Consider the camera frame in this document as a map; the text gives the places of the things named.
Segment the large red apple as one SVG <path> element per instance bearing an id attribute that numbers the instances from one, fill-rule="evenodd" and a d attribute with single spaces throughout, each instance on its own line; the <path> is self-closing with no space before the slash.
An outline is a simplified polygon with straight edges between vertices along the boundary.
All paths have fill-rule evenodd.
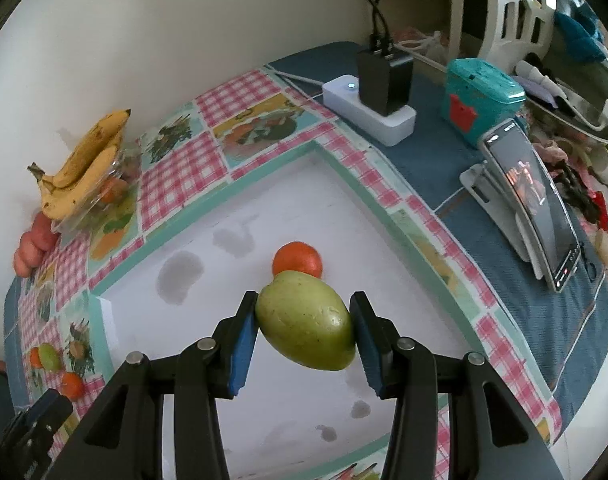
<path id="1" fill-rule="evenodd" d="M 31 239 L 35 246 L 43 252 L 50 252 L 59 240 L 59 234 L 51 231 L 51 220 L 41 211 L 33 220 Z"/>

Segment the white power strip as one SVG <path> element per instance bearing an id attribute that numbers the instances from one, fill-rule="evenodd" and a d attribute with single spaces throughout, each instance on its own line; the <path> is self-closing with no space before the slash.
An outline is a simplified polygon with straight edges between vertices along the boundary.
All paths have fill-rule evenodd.
<path id="1" fill-rule="evenodd" d="M 392 114 L 383 116 L 362 104 L 356 76 L 336 77 L 325 82 L 321 90 L 325 107 L 388 148 L 407 139 L 415 131 L 417 112 L 411 106 L 404 105 Z"/>

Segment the small orange tangerine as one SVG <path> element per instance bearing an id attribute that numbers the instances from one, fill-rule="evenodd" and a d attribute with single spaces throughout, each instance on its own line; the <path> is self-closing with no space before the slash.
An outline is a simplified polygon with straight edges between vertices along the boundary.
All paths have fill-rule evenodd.
<path id="1" fill-rule="evenodd" d="M 39 348 L 33 347 L 28 354 L 28 360 L 30 361 L 31 367 L 36 368 L 36 370 L 42 369 L 42 360 L 39 355 Z"/>

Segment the small pink apple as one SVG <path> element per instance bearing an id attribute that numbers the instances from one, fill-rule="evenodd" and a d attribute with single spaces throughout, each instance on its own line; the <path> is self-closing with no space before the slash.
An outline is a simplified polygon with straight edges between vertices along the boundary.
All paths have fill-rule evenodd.
<path id="1" fill-rule="evenodd" d="M 19 252 L 13 254 L 13 270 L 20 278 L 29 278 L 32 274 L 32 268 L 23 260 Z"/>

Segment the large orange tangerine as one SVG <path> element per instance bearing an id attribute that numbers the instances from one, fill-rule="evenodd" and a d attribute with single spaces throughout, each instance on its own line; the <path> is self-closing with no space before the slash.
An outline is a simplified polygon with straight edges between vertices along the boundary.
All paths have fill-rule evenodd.
<path id="1" fill-rule="evenodd" d="M 272 258 L 272 275 L 284 271 L 296 271 L 321 278 L 324 264 L 315 248 L 295 240 L 280 247 Z"/>

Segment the tangerine with stem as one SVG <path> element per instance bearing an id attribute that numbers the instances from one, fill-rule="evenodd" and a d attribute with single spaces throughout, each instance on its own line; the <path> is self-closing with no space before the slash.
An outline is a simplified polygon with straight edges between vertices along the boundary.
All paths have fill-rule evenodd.
<path id="1" fill-rule="evenodd" d="M 61 375 L 59 391 L 70 401 L 76 402 L 84 396 L 85 384 L 83 379 L 77 374 L 73 372 L 64 372 Z"/>

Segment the brown round fruit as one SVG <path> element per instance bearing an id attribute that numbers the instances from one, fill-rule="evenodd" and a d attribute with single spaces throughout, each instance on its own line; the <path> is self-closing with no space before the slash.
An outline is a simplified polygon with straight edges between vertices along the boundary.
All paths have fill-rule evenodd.
<path id="1" fill-rule="evenodd" d="M 73 340 L 69 344 L 70 356 L 74 360 L 83 360 L 86 356 L 86 346 L 78 340 Z"/>

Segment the lower yellow banana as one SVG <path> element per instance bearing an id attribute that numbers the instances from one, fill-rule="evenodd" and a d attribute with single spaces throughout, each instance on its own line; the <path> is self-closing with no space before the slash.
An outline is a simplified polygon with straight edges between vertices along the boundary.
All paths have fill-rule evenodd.
<path id="1" fill-rule="evenodd" d="M 102 181 L 109 175 L 116 156 L 116 146 L 105 148 L 76 181 L 64 188 L 56 188 L 53 183 L 49 183 L 45 171 L 33 162 L 27 170 L 36 179 L 42 201 L 42 213 L 50 220 L 56 221 L 72 216 L 98 191 Z"/>

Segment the small green mango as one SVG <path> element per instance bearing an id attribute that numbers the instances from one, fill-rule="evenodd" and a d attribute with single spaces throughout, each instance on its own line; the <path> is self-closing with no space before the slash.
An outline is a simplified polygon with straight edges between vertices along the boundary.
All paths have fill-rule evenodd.
<path id="1" fill-rule="evenodd" d="M 37 348 L 39 362 L 46 372 L 58 372 L 62 369 L 60 352 L 48 342 L 43 342 Z"/>

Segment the white tray with teal rim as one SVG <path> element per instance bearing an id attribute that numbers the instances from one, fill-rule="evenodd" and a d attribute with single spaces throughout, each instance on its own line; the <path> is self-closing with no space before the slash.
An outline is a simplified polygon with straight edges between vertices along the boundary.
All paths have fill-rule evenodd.
<path id="1" fill-rule="evenodd" d="M 456 285 L 404 214 L 386 214 L 319 148 L 227 186 L 98 298 L 111 361 L 178 354 L 260 297 L 246 382 L 217 404 L 235 479 L 375 479 L 394 404 L 367 382 L 357 352 L 336 344 L 354 292 L 397 331 L 444 356 L 478 348 Z"/>

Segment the teal plastic box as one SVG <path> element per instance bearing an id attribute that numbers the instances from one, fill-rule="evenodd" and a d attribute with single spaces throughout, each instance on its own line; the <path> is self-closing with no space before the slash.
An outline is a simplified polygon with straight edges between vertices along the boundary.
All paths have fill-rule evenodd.
<path id="1" fill-rule="evenodd" d="M 482 58 L 456 58 L 447 65 L 441 114 L 472 148 L 488 130 L 516 116 L 524 101 L 523 87 Z"/>

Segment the black power adapter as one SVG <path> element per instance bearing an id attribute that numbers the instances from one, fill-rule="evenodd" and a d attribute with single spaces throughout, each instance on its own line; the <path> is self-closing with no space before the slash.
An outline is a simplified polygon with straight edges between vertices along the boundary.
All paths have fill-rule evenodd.
<path id="1" fill-rule="evenodd" d="M 356 58 L 358 94 L 362 104 L 381 116 L 390 116 L 410 99 L 414 58 L 409 52 L 392 48 L 359 52 Z"/>

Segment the upper spotted yellow banana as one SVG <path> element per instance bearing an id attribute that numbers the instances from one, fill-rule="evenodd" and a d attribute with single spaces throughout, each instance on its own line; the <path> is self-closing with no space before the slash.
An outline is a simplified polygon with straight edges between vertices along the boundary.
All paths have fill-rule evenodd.
<path id="1" fill-rule="evenodd" d="M 98 120 L 77 143 L 62 168 L 51 178 L 56 188 L 65 188 L 78 180 L 99 153 L 126 125 L 130 109 L 114 110 Z"/>

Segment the large green mango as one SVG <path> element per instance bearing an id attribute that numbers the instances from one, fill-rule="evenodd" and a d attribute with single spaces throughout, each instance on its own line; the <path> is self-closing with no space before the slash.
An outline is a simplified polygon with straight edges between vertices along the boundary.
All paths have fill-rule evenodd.
<path id="1" fill-rule="evenodd" d="M 288 360 L 313 370 L 344 370 L 355 359 L 351 315 L 319 278 L 283 271 L 258 295 L 258 326 Z"/>

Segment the smartphone with lit screen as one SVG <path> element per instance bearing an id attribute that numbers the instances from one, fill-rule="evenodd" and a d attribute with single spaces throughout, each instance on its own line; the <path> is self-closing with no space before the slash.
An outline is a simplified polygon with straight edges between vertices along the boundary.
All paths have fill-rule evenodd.
<path id="1" fill-rule="evenodd" d="M 570 215 L 548 171 L 517 119 L 509 118 L 478 141 L 487 168 L 517 201 L 551 290 L 562 292 L 580 258 Z"/>

